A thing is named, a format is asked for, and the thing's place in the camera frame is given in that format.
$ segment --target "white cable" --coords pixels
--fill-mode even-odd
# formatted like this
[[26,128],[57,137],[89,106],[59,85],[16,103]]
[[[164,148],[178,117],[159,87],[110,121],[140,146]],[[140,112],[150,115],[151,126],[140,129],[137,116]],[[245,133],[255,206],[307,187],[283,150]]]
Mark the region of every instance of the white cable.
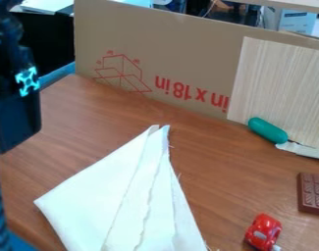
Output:
[[208,16],[208,14],[209,14],[209,13],[211,12],[211,10],[214,8],[214,6],[215,6],[215,4],[217,3],[218,0],[212,0],[212,1],[213,1],[212,5],[209,7],[209,9],[208,9],[208,11],[206,12],[206,14],[204,14],[204,15],[202,16],[202,18],[205,18],[205,17]]

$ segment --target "cardboard panel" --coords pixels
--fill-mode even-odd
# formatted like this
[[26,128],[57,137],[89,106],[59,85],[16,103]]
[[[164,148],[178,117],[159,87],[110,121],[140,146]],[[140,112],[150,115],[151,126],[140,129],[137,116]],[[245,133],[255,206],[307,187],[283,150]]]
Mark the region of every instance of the cardboard panel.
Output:
[[319,51],[246,38],[228,119],[252,117],[319,148]]
[[[245,36],[319,50],[319,40],[309,37],[105,0],[76,1],[78,74],[221,119]],[[103,74],[109,68],[119,75]]]

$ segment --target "white cloth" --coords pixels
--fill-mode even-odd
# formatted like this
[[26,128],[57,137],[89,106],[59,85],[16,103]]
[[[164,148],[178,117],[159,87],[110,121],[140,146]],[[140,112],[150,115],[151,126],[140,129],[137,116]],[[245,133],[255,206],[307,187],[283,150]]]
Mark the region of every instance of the white cloth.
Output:
[[64,181],[35,205],[70,251],[205,251],[154,125]]

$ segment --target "green cylinder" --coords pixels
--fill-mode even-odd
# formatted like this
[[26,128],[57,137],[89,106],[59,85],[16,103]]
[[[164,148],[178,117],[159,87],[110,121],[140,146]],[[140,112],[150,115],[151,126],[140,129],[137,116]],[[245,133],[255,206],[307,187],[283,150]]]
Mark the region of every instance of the green cylinder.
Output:
[[283,144],[289,140],[285,131],[262,119],[252,118],[247,125],[252,131],[273,143]]

